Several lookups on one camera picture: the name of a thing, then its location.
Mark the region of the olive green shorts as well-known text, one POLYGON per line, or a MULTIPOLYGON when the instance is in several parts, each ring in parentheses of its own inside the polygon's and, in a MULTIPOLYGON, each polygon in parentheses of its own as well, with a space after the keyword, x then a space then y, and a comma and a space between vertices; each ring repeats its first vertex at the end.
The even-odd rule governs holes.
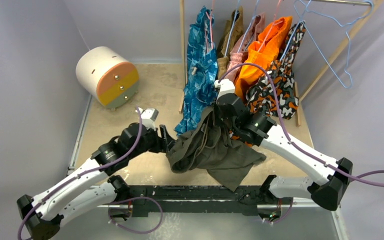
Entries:
POLYGON ((180 134, 166 157, 172 172, 204 169, 218 183, 235 191, 254 165, 266 156, 230 137, 225 125, 216 125, 212 106, 204 108, 197 127, 180 134))

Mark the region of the light blue hanger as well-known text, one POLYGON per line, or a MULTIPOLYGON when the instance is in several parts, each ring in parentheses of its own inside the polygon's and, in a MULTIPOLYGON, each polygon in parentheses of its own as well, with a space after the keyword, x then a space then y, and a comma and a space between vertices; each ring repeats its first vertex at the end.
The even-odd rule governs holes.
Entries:
POLYGON ((294 10, 300 21, 306 21, 308 40, 313 44, 315 64, 305 91, 311 91, 324 77, 340 87, 354 85, 351 65, 353 40, 379 7, 377 0, 296 0, 294 10))

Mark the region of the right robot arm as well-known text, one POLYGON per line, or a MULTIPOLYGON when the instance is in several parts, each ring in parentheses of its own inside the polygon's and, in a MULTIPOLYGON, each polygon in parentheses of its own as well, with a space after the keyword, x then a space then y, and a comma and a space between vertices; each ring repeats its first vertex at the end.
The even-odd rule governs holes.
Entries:
POLYGON ((286 135, 275 120, 263 113, 251 113, 233 93, 218 97, 215 109, 239 141, 272 151, 307 174, 306 177, 268 176, 260 188, 264 202, 305 198, 329 211, 339 207, 350 184, 346 175, 353 170, 349 159, 329 157, 286 135))

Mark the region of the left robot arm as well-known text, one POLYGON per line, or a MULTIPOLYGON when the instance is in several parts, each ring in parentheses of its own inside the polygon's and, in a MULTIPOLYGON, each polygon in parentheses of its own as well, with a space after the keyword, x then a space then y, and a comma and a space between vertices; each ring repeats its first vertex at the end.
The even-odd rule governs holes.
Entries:
POLYGON ((26 228, 30 239, 48 240, 69 221, 97 206, 152 201, 115 173, 142 153, 167 153, 174 144, 164 125, 130 124, 53 187, 35 196, 21 196, 16 201, 22 219, 18 231, 26 228))

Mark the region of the camouflage orange black shorts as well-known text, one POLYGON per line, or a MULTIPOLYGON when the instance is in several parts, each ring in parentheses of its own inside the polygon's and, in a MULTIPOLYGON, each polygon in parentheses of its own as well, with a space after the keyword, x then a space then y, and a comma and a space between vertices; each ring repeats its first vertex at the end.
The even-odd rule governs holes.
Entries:
POLYGON ((268 77, 262 75, 247 92, 247 106, 252 113, 264 113, 270 117, 289 120, 298 110, 299 97, 295 93, 293 63, 306 33, 305 21, 299 24, 285 58, 280 61, 295 26, 296 24, 290 27, 288 35, 280 47, 278 57, 266 69, 274 82, 275 89, 272 88, 268 77))

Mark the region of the blue patterned shorts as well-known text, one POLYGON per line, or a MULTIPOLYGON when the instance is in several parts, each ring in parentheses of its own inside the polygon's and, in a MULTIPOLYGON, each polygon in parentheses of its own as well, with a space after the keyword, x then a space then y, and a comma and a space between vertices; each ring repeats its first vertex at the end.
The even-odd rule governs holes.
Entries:
POLYGON ((203 6, 197 14, 196 21, 189 27, 187 43, 187 83, 183 89, 183 118, 174 128, 179 136, 194 130, 201 120, 201 113, 215 100, 214 89, 218 67, 216 48, 209 46, 208 19, 203 6))

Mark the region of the pink shorts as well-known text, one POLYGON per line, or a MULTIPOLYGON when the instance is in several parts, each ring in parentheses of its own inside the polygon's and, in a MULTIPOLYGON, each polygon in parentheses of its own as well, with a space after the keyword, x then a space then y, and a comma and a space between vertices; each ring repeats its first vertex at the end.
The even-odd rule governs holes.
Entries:
POLYGON ((262 31, 264 30, 264 27, 265 27, 265 13, 262 12, 255 16, 252 26, 246 35, 241 51, 237 52, 239 49, 240 42, 243 38, 243 35, 240 36, 240 38, 236 41, 235 45, 230 51, 230 61, 227 65, 228 71, 234 66, 243 63, 248 58, 247 48, 250 46, 252 42, 257 40, 258 35, 262 33, 262 31))

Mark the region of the brown shorts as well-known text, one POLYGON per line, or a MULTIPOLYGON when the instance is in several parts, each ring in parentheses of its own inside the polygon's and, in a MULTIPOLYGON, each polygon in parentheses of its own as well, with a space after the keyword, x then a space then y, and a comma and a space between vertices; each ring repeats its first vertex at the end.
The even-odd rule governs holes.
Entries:
POLYGON ((234 10, 231 13, 231 18, 226 21, 221 39, 216 49, 218 67, 217 79, 220 79, 227 71, 227 66, 230 61, 230 52, 243 33, 243 7, 239 6, 237 10, 234 10))

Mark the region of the blue hanger of brown shorts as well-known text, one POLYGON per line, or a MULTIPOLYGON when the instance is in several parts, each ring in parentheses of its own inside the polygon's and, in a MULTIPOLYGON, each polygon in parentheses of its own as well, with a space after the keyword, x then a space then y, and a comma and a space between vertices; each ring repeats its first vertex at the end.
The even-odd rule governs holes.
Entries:
POLYGON ((231 39, 231 35, 232 35, 232 32, 233 32, 233 28, 234 28, 235 22, 237 20, 237 15, 238 15, 238 9, 239 9, 239 6, 240 6, 240 2, 241 2, 241 0, 237 0, 237 4, 236 4, 235 11, 234 11, 234 15, 233 15, 232 20, 231 20, 231 27, 230 27, 230 31, 229 31, 229 34, 228 34, 228 37, 227 37, 227 43, 226 43, 226 48, 225 48, 225 51, 224 51, 224 57, 226 57, 227 53, 229 52, 228 48, 229 48, 229 45, 230 45, 230 39, 231 39))

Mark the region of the pink hanger of orange shorts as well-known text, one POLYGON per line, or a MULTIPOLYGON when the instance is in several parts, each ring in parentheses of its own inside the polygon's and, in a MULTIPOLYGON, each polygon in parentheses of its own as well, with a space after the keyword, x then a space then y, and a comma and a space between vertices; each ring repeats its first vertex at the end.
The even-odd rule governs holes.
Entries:
POLYGON ((258 52, 260 52, 261 49, 265 46, 266 41, 267 41, 267 38, 268 38, 268 36, 269 36, 271 30, 273 29, 273 26, 275 25, 275 21, 276 21, 276 18, 277 18, 277 14, 278 14, 278 12, 279 12, 279 8, 280 8, 280 5, 281 5, 281 2, 282 2, 282 0, 278 0, 278 2, 277 2, 277 6, 276 6, 276 9, 275 9, 275 13, 274 13, 274 15, 273 15, 273 21, 272 21, 272 23, 271 23, 271 25, 270 25, 270 28, 269 28, 269 30, 267 31, 267 33, 266 33, 264 39, 263 39, 263 41, 262 41, 260 47, 258 48, 258 52))

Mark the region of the blue hanger of camouflage shorts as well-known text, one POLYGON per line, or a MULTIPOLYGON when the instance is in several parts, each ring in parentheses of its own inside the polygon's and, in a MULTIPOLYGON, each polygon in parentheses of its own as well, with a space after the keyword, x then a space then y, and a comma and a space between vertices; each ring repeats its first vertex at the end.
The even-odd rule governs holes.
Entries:
POLYGON ((308 4, 310 4, 310 3, 311 3, 311 0, 309 0, 309 2, 307 2, 306 0, 296 0, 296 1, 294 1, 293 6, 294 6, 295 12, 296 12, 297 16, 299 17, 299 19, 298 19, 298 22, 296 23, 296 26, 293 28, 293 31, 291 33, 291 36, 290 36, 289 40, 287 41, 287 44, 286 44, 285 49, 284 49, 284 52, 283 52, 282 56, 280 57, 280 61, 282 61, 285 58, 286 53, 289 50, 291 42, 293 40, 293 35, 297 31, 297 28, 298 28, 299 24, 304 21, 304 15, 305 15, 305 12, 307 11, 308 4), (296 6, 297 2, 300 2, 304 6, 302 12, 298 12, 298 8, 296 6))

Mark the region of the wooden clothes rack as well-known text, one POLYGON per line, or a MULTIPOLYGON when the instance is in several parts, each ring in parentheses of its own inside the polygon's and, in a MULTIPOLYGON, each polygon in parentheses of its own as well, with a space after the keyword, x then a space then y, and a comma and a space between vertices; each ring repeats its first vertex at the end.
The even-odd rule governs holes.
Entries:
MULTIPOLYGON (((367 23, 367 21, 371 18, 371 16, 376 12, 376 10, 379 9, 381 4, 384 2, 384 0, 362 0, 362 1, 348 1, 348 0, 305 0, 307 3, 303 2, 304 0, 296 0, 301 2, 305 9, 302 11, 302 13, 299 13, 296 4, 294 3, 295 12, 297 13, 297 16, 299 17, 299 21, 304 20, 304 15, 306 13, 314 13, 316 15, 320 15, 322 17, 333 19, 337 25, 339 25, 341 28, 346 28, 345 34, 346 37, 341 41, 339 46, 335 49, 335 51, 330 55, 330 57, 327 59, 319 46, 317 45, 316 41, 312 37, 312 35, 309 32, 309 29, 307 28, 307 33, 310 35, 315 47, 319 51, 320 55, 323 57, 325 61, 325 65, 321 68, 316 78, 314 78, 311 83, 308 85, 308 87, 302 92, 302 95, 299 97, 299 100, 302 102, 305 97, 310 93, 310 91, 313 89, 313 87, 318 83, 318 81, 324 76, 326 71, 330 69, 334 76, 337 78, 337 80, 341 83, 341 85, 349 89, 353 86, 353 79, 351 74, 348 72, 348 66, 349 66, 349 59, 350 59, 350 52, 352 47, 352 39, 358 34, 358 32, 361 30, 361 28, 367 23), (330 15, 325 15, 323 13, 308 10, 308 6, 311 2, 324 2, 324 3, 331 3, 331 4, 344 4, 344 5, 353 5, 353 6, 369 6, 369 9, 367 9, 364 14, 358 18, 356 18, 354 21, 349 23, 340 23, 336 18, 330 15), (335 70, 332 67, 332 64, 335 62, 335 60, 344 52, 345 47, 347 47, 347 58, 346 58, 346 65, 344 67, 344 72, 349 76, 350 79, 350 85, 346 86, 343 81, 340 79, 338 74, 335 72, 335 70)), ((187 57, 186 57, 186 48, 188 40, 185 39, 185 23, 184 23, 184 0, 180 0, 180 35, 181 35, 181 55, 182 60, 184 62, 184 71, 185 71, 185 84, 187 83, 187 57)))

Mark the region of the round pastel drawer box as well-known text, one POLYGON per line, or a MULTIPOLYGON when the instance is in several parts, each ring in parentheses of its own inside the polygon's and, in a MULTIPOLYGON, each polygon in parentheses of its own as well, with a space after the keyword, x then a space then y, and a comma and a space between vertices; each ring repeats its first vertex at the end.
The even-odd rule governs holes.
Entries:
POLYGON ((138 92, 136 66, 106 46, 85 53, 75 74, 78 82, 107 109, 124 105, 138 92))

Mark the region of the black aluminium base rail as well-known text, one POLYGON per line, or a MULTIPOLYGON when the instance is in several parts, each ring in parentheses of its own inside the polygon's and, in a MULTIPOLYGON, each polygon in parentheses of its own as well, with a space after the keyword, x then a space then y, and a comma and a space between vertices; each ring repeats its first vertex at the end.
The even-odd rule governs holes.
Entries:
POLYGON ((128 186, 114 176, 103 184, 86 189, 70 202, 54 194, 36 210, 43 219, 67 223, 102 205, 124 205, 133 217, 149 213, 240 213, 263 219, 281 216, 281 205, 294 204, 293 197, 277 198, 264 186, 245 185, 231 191, 221 186, 128 186))

